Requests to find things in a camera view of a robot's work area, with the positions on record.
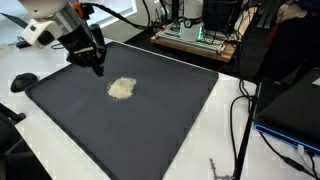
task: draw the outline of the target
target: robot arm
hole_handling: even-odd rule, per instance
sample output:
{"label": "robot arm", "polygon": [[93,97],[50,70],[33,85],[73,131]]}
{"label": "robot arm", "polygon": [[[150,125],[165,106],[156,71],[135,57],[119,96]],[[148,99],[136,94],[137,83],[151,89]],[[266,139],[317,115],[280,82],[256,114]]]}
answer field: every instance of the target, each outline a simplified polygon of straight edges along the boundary
{"label": "robot arm", "polygon": [[75,9],[66,0],[19,2],[32,17],[23,32],[29,44],[43,48],[58,40],[69,51],[67,61],[81,67],[91,67],[98,76],[103,76],[106,47],[98,25],[91,26],[91,32],[87,32],[86,25],[81,23]]}

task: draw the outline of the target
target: laptop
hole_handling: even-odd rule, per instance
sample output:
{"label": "laptop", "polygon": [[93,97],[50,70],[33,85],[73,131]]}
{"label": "laptop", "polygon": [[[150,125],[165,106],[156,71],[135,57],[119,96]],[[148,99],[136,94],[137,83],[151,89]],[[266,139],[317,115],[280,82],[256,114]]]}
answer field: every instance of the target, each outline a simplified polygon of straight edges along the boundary
{"label": "laptop", "polygon": [[254,129],[320,156],[320,69],[313,69],[254,119]]}

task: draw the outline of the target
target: black tray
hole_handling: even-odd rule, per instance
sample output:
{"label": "black tray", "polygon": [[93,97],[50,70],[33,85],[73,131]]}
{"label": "black tray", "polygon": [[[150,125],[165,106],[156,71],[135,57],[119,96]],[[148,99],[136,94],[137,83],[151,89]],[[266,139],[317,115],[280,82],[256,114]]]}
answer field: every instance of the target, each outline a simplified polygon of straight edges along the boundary
{"label": "black tray", "polygon": [[[115,42],[107,45],[104,66],[99,78],[69,65],[26,94],[111,179],[161,179],[218,74]],[[107,95],[120,77],[137,80],[129,99]]]}

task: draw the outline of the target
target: black computer mouse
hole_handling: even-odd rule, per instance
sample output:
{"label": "black computer mouse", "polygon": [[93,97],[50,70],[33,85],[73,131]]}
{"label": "black computer mouse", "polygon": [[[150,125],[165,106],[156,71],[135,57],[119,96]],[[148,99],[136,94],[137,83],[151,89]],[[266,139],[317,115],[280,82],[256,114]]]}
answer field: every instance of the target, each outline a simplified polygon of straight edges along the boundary
{"label": "black computer mouse", "polygon": [[18,75],[11,84],[11,92],[17,93],[24,91],[30,85],[38,82],[38,77],[32,73]]}

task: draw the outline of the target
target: pile of sand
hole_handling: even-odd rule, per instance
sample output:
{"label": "pile of sand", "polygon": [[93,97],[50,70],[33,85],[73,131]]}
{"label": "pile of sand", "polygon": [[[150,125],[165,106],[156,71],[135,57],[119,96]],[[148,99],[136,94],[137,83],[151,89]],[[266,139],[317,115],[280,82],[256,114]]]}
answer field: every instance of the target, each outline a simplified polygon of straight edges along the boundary
{"label": "pile of sand", "polygon": [[137,81],[132,78],[120,78],[109,88],[108,94],[117,99],[127,99],[132,96],[132,90]]}

